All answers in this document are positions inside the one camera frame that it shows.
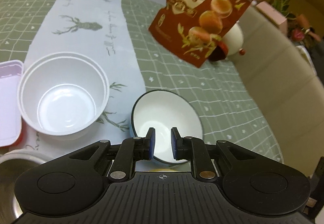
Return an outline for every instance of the beige leather chair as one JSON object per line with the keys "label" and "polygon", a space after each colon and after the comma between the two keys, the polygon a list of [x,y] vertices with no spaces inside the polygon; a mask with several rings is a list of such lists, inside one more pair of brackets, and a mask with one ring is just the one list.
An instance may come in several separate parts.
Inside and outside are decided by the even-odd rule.
{"label": "beige leather chair", "polygon": [[231,60],[269,122],[285,164],[309,176],[324,156],[323,85],[294,45],[255,8],[239,24],[246,54]]}

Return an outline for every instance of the plastic tray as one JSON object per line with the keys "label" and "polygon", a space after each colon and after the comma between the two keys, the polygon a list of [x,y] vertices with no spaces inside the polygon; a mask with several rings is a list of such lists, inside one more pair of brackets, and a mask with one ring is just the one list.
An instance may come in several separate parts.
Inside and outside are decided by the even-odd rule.
{"label": "plastic tray", "polygon": [[21,132],[17,88],[23,66],[19,60],[0,63],[0,147],[15,143]]}

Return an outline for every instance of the green checkered tablecloth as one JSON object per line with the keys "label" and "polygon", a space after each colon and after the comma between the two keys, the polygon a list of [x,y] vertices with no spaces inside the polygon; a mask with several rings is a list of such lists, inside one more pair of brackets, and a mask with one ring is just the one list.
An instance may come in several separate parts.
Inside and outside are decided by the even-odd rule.
{"label": "green checkered tablecloth", "polygon": [[[29,45],[56,0],[0,0],[0,62],[24,61]],[[122,9],[147,91],[178,93],[200,116],[205,142],[226,139],[282,161],[273,133],[246,91],[231,61],[200,69],[159,45],[148,27],[161,5],[148,0],[122,0]]]}

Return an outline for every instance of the snack bag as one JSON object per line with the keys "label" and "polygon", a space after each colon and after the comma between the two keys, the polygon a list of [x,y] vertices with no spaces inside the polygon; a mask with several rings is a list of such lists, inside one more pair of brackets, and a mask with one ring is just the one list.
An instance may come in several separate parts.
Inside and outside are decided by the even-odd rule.
{"label": "snack bag", "polygon": [[166,7],[158,11],[149,31],[166,49],[201,67],[251,2],[166,0]]}

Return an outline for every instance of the stainless steel bowl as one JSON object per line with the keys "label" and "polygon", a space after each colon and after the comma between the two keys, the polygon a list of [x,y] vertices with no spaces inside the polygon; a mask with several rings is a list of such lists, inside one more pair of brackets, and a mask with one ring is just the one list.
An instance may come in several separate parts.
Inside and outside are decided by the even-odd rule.
{"label": "stainless steel bowl", "polygon": [[0,223],[10,224],[22,211],[14,195],[17,178],[25,171],[49,161],[48,157],[28,150],[15,150],[0,157]]}

